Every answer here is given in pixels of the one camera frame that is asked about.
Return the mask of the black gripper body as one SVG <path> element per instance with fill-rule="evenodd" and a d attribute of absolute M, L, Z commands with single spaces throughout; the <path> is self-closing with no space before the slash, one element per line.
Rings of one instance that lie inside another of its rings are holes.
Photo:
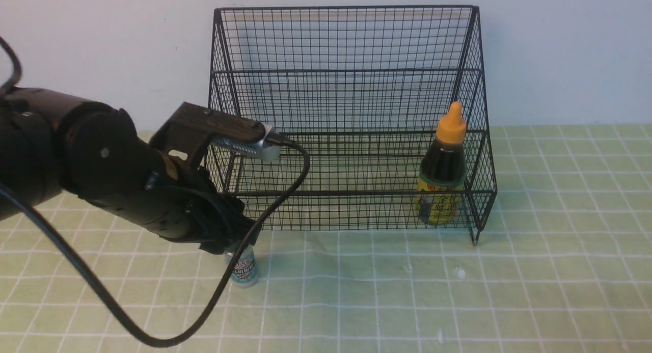
<path fill-rule="evenodd" d="M 215 255 L 236 247 L 254 220 L 244 204 L 216 192 L 203 168 L 167 155 L 92 155 L 84 162 L 84 199 L 170 242 Z"/>

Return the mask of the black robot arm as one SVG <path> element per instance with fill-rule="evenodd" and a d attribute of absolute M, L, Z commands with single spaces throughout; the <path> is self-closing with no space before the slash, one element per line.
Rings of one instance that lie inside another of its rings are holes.
<path fill-rule="evenodd" d="M 2 184 L 33 205 L 61 191 L 170 242 L 220 255 L 254 220 L 221 194 L 202 165 L 210 145 L 244 150 L 262 123 L 182 103 L 153 135 L 139 138 L 129 114 L 40 88 L 2 99 Z"/>

